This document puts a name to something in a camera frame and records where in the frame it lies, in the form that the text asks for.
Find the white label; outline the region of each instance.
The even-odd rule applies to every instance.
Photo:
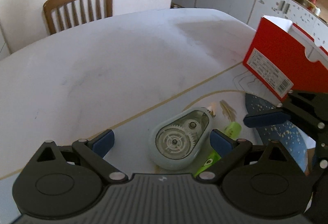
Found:
[[[294,85],[275,64],[255,48],[247,65],[256,71],[280,97],[284,97]]]

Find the ribbed black surface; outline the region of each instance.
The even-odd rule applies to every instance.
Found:
[[[299,215],[284,220],[253,218],[228,204],[214,185],[189,174],[136,174],[132,181],[111,186],[85,213],[65,220],[20,217],[17,224],[309,224]]]

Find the green marker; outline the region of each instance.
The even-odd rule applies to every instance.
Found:
[[[236,140],[241,131],[241,125],[235,121],[231,122],[225,129],[224,134],[229,136],[231,139]],[[215,164],[218,160],[221,159],[221,156],[213,150],[212,153],[208,156],[204,165],[194,174],[196,177],[198,174],[208,169],[210,166]]]

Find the cabinet handle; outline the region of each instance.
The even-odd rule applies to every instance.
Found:
[[[284,8],[285,3],[286,3],[286,1],[284,1],[284,2],[282,3],[281,9],[280,9],[281,11],[282,11],[282,9]]]
[[[285,14],[287,14],[287,13],[288,13],[288,11],[289,11],[289,7],[290,7],[290,3],[288,3],[288,6],[286,7],[286,11],[285,11]]]

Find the chair backrest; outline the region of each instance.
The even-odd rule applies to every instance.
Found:
[[[47,0],[43,4],[50,34],[113,15],[113,0]]]

